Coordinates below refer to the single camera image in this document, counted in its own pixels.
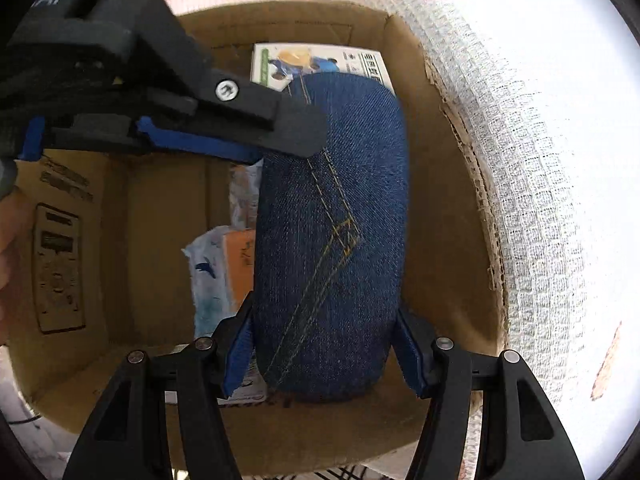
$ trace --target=metal screw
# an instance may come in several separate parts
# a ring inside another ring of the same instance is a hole
[[[196,348],[198,350],[209,350],[213,346],[213,341],[210,337],[199,337],[196,339]]]
[[[225,79],[220,81],[216,86],[216,96],[221,101],[231,101],[238,95],[238,85],[231,81],[231,79]]]
[[[520,360],[520,355],[514,350],[507,350],[503,356],[504,360],[510,363],[517,363]]]
[[[137,365],[138,363],[141,363],[144,359],[145,359],[145,353],[142,350],[134,350],[127,357],[127,360],[132,365]]]
[[[453,348],[453,341],[448,337],[439,337],[436,339],[436,345],[440,350],[451,350]]]

